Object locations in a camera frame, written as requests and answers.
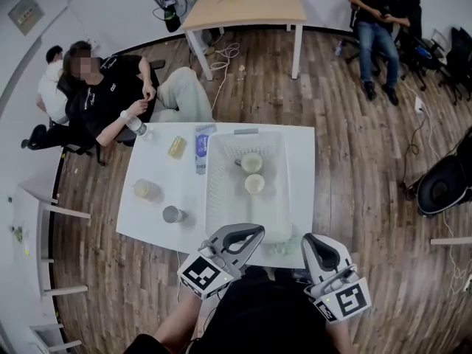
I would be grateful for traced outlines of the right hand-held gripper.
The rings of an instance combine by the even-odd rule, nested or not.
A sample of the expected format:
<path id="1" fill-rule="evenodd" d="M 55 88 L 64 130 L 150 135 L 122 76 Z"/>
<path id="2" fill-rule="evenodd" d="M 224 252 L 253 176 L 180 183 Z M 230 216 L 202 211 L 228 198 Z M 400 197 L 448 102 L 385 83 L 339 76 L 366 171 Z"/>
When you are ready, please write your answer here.
<path id="1" fill-rule="evenodd" d="M 346 246 L 326 235 L 307 233 L 301 242 L 310 285 L 304 290 L 330 324 L 372 306 L 367 279 L 358 274 Z"/>

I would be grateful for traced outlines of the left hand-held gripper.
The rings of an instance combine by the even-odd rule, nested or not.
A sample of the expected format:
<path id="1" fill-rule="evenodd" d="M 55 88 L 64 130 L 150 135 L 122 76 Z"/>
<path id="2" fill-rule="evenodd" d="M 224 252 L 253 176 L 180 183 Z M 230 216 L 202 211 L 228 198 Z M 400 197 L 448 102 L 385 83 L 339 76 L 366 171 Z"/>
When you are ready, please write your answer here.
<path id="1" fill-rule="evenodd" d="M 241 268 L 264 236 L 260 224 L 222 226 L 182 263 L 178 270 L 181 284 L 202 300 L 224 290 L 241 278 Z"/>

